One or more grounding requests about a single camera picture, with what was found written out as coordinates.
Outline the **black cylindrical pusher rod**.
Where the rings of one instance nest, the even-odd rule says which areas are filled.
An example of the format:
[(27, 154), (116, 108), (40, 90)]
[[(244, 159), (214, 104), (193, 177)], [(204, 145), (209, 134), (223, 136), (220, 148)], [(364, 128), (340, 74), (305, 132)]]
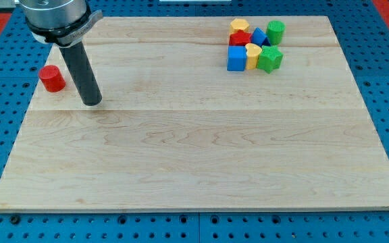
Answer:
[(98, 105), (102, 94), (82, 42), (59, 50), (82, 102), (87, 106)]

